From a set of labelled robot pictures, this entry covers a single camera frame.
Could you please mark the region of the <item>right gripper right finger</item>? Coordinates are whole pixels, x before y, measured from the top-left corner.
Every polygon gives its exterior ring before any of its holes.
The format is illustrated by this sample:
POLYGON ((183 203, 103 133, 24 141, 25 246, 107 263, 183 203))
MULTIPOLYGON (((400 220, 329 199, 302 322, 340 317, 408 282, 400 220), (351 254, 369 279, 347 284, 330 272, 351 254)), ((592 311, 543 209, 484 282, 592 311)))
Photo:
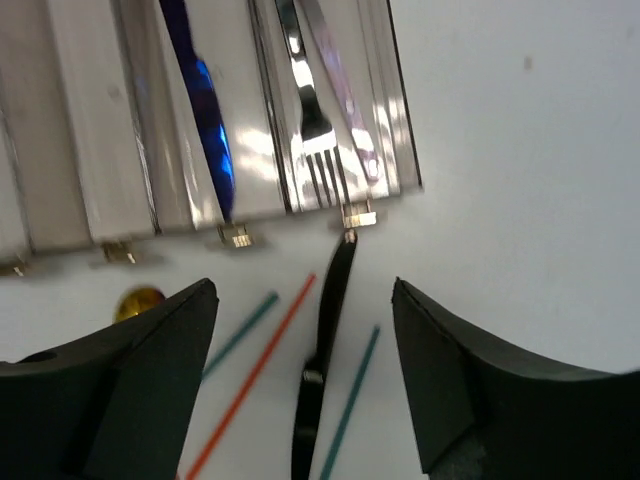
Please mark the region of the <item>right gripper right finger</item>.
POLYGON ((405 280, 392 295, 421 470, 432 479, 635 479, 639 375, 553 360, 405 280))

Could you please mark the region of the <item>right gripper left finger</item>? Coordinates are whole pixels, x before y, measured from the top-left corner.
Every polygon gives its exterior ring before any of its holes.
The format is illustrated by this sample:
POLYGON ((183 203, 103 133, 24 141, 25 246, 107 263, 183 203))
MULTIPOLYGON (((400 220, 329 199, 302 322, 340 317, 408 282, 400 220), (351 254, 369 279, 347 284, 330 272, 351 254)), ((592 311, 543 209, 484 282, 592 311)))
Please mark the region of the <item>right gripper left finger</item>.
POLYGON ((2 478, 175 478, 218 305, 202 279, 128 320, 2 363, 2 478))

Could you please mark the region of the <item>fork with dark handle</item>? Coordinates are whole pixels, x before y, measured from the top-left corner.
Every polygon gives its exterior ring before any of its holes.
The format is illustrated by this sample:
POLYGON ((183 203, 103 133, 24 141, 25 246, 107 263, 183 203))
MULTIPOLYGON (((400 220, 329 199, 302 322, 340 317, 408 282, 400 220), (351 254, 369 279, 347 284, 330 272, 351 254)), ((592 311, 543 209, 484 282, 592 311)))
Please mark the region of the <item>fork with dark handle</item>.
POLYGON ((275 8, 301 105, 300 135, 311 184, 320 208, 341 207, 348 191, 336 133, 318 100, 295 3, 275 1, 275 8))

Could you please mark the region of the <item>iridescent blue knife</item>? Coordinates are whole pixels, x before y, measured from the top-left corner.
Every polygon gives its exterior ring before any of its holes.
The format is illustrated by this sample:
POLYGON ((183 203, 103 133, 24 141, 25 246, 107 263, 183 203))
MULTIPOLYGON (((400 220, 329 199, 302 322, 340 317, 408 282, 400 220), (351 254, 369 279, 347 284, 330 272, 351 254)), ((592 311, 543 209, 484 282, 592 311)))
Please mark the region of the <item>iridescent blue knife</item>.
POLYGON ((222 218, 230 222, 235 199, 235 178, 214 84, 206 63, 194 48, 185 2, 166 0, 159 4, 194 113, 222 218))

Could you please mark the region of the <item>fork with pink handle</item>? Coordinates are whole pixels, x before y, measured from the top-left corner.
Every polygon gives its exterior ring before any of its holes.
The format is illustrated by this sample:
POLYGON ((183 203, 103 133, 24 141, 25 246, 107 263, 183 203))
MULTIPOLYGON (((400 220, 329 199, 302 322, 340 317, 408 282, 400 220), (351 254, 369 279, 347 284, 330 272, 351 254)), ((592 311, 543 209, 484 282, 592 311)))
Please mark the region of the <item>fork with pink handle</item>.
POLYGON ((302 0, 301 6, 339 103, 365 179, 369 184, 375 184, 381 177, 380 160, 320 3, 316 0, 302 0))

